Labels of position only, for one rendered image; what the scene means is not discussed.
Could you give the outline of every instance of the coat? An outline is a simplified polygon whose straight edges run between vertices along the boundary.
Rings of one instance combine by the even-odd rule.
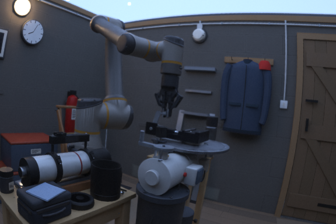
[[[271,71],[260,70],[250,59],[227,64],[220,91],[223,130],[260,135],[270,107],[271,90]]]

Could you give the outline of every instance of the blue sticky note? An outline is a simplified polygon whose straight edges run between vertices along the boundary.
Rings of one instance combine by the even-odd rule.
[[[65,189],[61,189],[46,182],[26,191],[26,193],[47,202],[64,192]]]

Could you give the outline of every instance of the coat rack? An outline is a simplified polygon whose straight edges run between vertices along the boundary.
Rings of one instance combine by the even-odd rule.
[[[232,56],[225,56],[224,57],[224,62],[225,63],[238,63],[239,61],[249,59],[254,61],[255,63],[258,63],[262,60],[267,60],[271,66],[274,65],[274,59],[266,59],[266,58],[250,58],[250,57],[232,57]]]

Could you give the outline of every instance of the unlit light bulb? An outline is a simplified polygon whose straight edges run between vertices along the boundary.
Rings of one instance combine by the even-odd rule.
[[[20,16],[26,16],[30,12],[31,4],[28,0],[16,0],[14,10]]]

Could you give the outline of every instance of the wall clock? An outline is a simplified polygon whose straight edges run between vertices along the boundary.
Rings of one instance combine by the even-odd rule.
[[[37,20],[28,20],[21,28],[21,38],[30,45],[39,43],[43,38],[42,24]]]

